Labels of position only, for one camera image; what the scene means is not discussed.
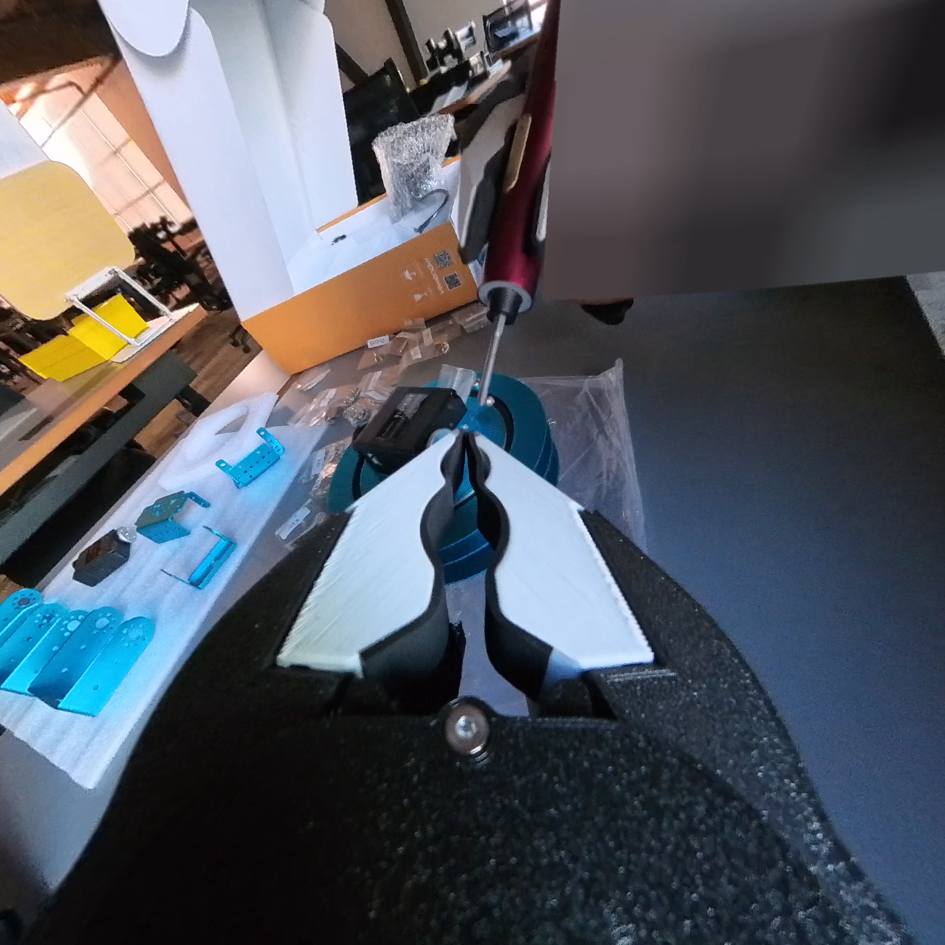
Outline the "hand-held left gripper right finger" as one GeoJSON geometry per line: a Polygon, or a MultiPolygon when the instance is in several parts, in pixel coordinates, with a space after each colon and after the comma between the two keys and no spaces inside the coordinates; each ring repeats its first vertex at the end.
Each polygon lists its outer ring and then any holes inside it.
{"type": "Polygon", "coordinates": [[[481,434],[467,435],[478,526],[491,558],[485,639],[493,667],[534,704],[588,673],[656,669],[589,513],[481,434]]]}

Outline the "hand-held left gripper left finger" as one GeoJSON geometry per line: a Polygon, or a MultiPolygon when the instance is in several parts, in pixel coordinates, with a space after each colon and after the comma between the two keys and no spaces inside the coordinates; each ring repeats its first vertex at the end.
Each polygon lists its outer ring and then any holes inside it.
{"type": "Polygon", "coordinates": [[[462,434],[445,432],[346,510],[277,666],[395,687],[440,667],[451,638],[440,546],[464,461],[462,434]]]}

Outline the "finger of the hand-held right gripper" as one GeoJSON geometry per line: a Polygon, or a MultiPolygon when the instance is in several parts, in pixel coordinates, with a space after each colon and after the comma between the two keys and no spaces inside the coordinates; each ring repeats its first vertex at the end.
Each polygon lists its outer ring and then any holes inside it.
{"type": "Polygon", "coordinates": [[[527,230],[527,245],[530,254],[539,261],[543,260],[545,254],[550,188],[550,167],[551,159],[548,159],[541,175],[540,186],[536,191],[532,221],[529,224],[527,230]]]}
{"type": "Polygon", "coordinates": [[[482,255],[490,240],[525,102],[525,96],[515,96],[493,107],[460,155],[454,227],[460,259],[467,265],[482,255]]]}

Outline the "red electric screwdriver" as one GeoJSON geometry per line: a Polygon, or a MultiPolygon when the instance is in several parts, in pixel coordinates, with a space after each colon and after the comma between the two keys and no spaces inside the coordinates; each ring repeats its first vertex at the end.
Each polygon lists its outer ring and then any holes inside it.
{"type": "Polygon", "coordinates": [[[480,300],[492,324],[490,347],[478,384],[478,403],[490,404],[490,384],[504,329],[533,304],[540,262],[527,240],[536,191],[553,137],[556,59],[561,3],[548,3],[526,84],[526,102],[513,138],[504,190],[490,234],[480,300]]]}

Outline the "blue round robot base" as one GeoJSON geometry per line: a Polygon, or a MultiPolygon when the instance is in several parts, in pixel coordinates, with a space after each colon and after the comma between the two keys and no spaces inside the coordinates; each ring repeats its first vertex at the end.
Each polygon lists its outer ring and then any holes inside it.
{"type": "MultiPolygon", "coordinates": [[[[467,400],[462,424],[502,447],[553,486],[559,483],[560,461],[545,410],[537,396],[523,382],[495,375],[490,395],[494,405],[479,408],[474,395],[467,400]]],[[[344,511],[384,480],[384,476],[366,464],[352,446],[338,461],[328,490],[326,508],[331,513],[344,511]]],[[[463,478],[454,492],[454,517],[444,533],[440,556],[448,584],[483,573],[491,550],[478,530],[477,500],[463,467],[463,478]]]]}

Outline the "grey desk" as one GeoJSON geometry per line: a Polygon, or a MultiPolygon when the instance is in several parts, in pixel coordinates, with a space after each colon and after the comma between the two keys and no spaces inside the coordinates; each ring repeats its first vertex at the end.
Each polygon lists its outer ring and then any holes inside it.
{"type": "Polygon", "coordinates": [[[2,736],[2,943],[943,943],[943,354],[904,277],[545,303],[504,369],[629,369],[656,652],[538,704],[468,627],[401,687],[281,668],[330,515],[106,787],[2,736]]]}

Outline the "bubble wrap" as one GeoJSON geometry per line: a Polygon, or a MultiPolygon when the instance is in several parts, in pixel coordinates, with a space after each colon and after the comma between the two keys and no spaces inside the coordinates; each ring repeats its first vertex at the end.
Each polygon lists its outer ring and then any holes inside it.
{"type": "Polygon", "coordinates": [[[445,206],[450,192],[442,168],[454,132],[452,114],[433,113],[395,125],[375,139],[372,148],[394,220],[418,210],[430,197],[439,197],[445,206]]]}

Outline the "white foam sheet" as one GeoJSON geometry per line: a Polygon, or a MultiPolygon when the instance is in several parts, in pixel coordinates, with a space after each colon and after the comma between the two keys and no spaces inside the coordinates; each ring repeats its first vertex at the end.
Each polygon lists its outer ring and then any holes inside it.
{"type": "Polygon", "coordinates": [[[62,770],[79,786],[92,789],[102,781],[124,744],[147,719],[170,680],[208,632],[219,598],[235,586],[235,572],[256,542],[272,537],[285,519],[277,513],[300,475],[310,439],[301,429],[277,427],[282,459],[250,486],[238,490],[224,474],[219,483],[197,484],[195,493],[211,507],[189,504],[183,522],[190,536],[164,544],[136,539],[129,563],[96,588],[72,579],[65,561],[53,573],[44,595],[71,608],[117,608],[124,618],[144,616],[155,634],[115,695],[96,717],[73,715],[49,707],[40,699],[2,692],[2,726],[62,770]],[[237,542],[230,560],[205,590],[196,590],[160,572],[187,577],[216,542],[202,526],[210,526],[237,542]]]}

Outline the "clear plastic bag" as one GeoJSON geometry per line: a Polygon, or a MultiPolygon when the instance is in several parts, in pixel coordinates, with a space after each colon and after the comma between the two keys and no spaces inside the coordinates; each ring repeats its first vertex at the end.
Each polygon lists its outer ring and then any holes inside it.
{"type": "Polygon", "coordinates": [[[558,487],[647,550],[644,503],[625,399],[624,362],[587,376],[527,377],[559,456],[558,487]]]}

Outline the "black servo motor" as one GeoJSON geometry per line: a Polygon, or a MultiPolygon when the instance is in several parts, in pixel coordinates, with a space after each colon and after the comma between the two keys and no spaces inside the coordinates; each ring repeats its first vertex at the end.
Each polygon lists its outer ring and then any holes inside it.
{"type": "Polygon", "coordinates": [[[398,386],[351,445],[373,470],[391,475],[422,453],[437,431],[454,430],[466,412],[452,387],[398,386]]]}
{"type": "Polygon", "coordinates": [[[73,580],[95,587],[128,564],[138,532],[131,526],[112,528],[83,548],[73,560],[73,580]]]}

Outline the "pile of small parts bags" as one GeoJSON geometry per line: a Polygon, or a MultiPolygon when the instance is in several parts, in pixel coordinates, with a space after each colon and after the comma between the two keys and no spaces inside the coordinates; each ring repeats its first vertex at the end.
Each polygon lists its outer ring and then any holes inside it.
{"type": "Polygon", "coordinates": [[[424,327],[415,319],[395,335],[373,338],[360,352],[358,373],[352,382],[330,384],[328,367],[302,376],[296,384],[302,398],[292,407],[287,424],[301,429],[311,441],[298,479],[305,498],[277,528],[279,540],[294,544],[324,521],[332,503],[344,507],[375,484],[378,474],[371,466],[362,470],[360,455],[350,449],[353,439],[380,412],[395,388],[408,382],[408,372],[445,357],[463,334],[487,324],[486,310],[480,303],[424,327]]]}

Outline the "white foam block with cutout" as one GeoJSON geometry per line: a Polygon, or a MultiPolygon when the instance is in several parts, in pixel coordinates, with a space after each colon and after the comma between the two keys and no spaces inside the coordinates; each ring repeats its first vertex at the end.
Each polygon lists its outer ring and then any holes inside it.
{"type": "Polygon", "coordinates": [[[195,490],[198,483],[222,472],[220,460],[233,467],[263,446],[258,431],[265,428],[277,400],[277,393],[264,392],[203,414],[162,463],[159,488],[165,493],[195,490]]]}

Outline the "white and orange cardboard box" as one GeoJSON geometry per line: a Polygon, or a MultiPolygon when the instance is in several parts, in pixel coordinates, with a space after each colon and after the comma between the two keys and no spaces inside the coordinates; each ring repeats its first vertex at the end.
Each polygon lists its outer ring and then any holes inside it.
{"type": "Polygon", "coordinates": [[[446,205],[356,205],[324,2],[100,2],[235,312],[297,373],[477,300],[446,205]]]}

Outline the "wooden side table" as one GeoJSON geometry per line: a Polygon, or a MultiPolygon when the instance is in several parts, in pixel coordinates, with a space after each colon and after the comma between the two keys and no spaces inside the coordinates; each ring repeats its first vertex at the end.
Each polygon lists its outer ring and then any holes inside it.
{"type": "Polygon", "coordinates": [[[176,346],[209,317],[198,305],[181,315],[127,361],[108,363],[67,382],[44,381],[15,408],[2,415],[1,490],[7,491],[93,419],[121,399],[131,418],[142,408],[148,424],[178,399],[195,380],[195,372],[175,353],[176,346]]]}

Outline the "black office chair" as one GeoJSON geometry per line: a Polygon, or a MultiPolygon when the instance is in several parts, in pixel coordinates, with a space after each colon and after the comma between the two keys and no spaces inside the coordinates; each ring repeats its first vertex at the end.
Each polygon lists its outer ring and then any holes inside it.
{"type": "Polygon", "coordinates": [[[231,308],[230,296],[220,279],[211,280],[194,255],[187,255],[176,243],[171,220],[143,223],[127,233],[138,264],[135,274],[161,299],[169,299],[178,289],[186,289],[207,311],[231,308]]]}

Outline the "yellow bin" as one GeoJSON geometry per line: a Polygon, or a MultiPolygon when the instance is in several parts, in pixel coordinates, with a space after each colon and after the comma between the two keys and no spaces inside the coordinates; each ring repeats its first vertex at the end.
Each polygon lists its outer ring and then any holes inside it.
{"type": "Polygon", "coordinates": [[[130,344],[120,335],[136,340],[148,323],[123,296],[112,297],[75,319],[64,336],[54,337],[39,348],[18,356],[19,362],[43,380],[65,382],[112,361],[130,344]]]}

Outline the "pale yellow rounded panel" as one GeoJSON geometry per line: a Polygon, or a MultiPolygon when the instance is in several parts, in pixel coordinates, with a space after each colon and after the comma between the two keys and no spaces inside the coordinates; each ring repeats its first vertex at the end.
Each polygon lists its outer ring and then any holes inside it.
{"type": "Polygon", "coordinates": [[[1,181],[1,296],[16,312],[50,320],[67,295],[136,257],[126,233],[73,168],[44,161],[1,181]]]}

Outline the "white board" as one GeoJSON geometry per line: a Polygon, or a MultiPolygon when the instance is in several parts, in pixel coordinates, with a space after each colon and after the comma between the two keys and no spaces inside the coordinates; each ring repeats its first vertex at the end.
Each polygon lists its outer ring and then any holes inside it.
{"type": "Polygon", "coordinates": [[[13,176],[48,159],[8,106],[2,101],[1,112],[1,180],[13,176]]]}

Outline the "blue angled bracket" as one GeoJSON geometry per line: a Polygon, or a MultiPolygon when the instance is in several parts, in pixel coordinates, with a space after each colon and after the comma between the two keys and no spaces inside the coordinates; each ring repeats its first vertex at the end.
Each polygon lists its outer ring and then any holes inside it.
{"type": "Polygon", "coordinates": [[[180,577],[165,569],[160,569],[160,572],[166,576],[196,590],[205,590],[207,588],[223,566],[230,560],[231,555],[237,548],[237,542],[231,537],[224,535],[210,526],[202,526],[202,528],[204,531],[213,535],[216,542],[187,577],[180,577]]]}

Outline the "small blue u bracket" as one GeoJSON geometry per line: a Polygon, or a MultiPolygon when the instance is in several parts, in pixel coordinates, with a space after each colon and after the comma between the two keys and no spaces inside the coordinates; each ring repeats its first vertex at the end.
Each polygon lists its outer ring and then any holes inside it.
{"type": "Polygon", "coordinates": [[[216,462],[216,468],[219,472],[230,478],[230,481],[238,490],[242,490],[257,481],[282,459],[285,452],[284,444],[266,427],[257,428],[256,435],[260,439],[260,444],[237,463],[229,464],[222,458],[216,462]]]}

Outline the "blue perforated flat bracket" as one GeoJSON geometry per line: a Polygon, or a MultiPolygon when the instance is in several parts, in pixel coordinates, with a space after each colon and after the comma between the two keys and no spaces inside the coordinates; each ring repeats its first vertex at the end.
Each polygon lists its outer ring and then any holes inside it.
{"type": "Polygon", "coordinates": [[[179,490],[169,493],[155,500],[140,513],[134,525],[136,532],[156,544],[189,536],[190,530],[176,521],[176,516],[189,502],[202,508],[211,507],[208,500],[194,491],[179,490]]]}

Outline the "long blue bracket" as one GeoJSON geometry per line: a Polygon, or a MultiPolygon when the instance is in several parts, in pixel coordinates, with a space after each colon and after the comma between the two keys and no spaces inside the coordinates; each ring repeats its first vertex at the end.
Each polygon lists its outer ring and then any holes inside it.
{"type": "Polygon", "coordinates": [[[35,589],[19,589],[1,602],[1,646],[4,646],[19,625],[43,602],[42,593],[35,589]]]}
{"type": "Polygon", "coordinates": [[[1,688],[29,694],[30,686],[88,615],[58,602],[40,604],[18,618],[1,645],[1,688]]]}
{"type": "Polygon", "coordinates": [[[58,703],[60,711],[96,717],[115,695],[139,656],[151,643],[155,624],[147,617],[125,620],[72,682],[58,703]]]}
{"type": "Polygon", "coordinates": [[[102,607],[88,612],[30,683],[29,694],[46,705],[74,715],[98,714],[87,695],[70,695],[119,626],[121,612],[102,607]]]}

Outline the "white metal frame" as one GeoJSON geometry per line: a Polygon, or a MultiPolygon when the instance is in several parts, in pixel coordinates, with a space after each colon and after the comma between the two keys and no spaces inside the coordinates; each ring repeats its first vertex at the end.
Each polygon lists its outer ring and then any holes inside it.
{"type": "Polygon", "coordinates": [[[70,306],[88,316],[94,323],[120,339],[126,347],[143,348],[170,327],[174,321],[168,307],[124,269],[108,266],[85,282],[66,292],[65,300],[70,306]],[[108,306],[112,300],[120,299],[145,323],[144,328],[122,327],[120,316],[101,314],[98,309],[108,306]]]}

